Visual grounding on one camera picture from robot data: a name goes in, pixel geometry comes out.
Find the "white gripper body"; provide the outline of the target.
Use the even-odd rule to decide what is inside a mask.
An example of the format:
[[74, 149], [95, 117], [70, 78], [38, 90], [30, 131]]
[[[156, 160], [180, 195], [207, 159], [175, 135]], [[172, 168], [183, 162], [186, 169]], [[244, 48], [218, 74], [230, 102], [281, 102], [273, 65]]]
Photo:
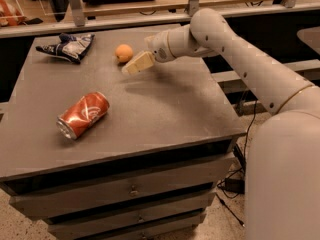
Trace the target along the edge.
[[154, 40], [150, 45], [148, 45], [149, 50], [155, 57], [157, 62], [165, 63], [169, 61], [173, 61], [175, 57], [172, 55], [169, 48], [169, 32], [162, 31], [153, 35]]

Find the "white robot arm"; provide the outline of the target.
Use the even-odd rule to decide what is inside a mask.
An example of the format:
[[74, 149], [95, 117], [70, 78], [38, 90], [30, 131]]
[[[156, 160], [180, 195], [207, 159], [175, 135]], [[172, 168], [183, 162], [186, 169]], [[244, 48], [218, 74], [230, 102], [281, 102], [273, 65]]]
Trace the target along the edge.
[[220, 55], [270, 113], [246, 165], [247, 240], [320, 240], [320, 88], [238, 36], [213, 9], [146, 40], [124, 72]]

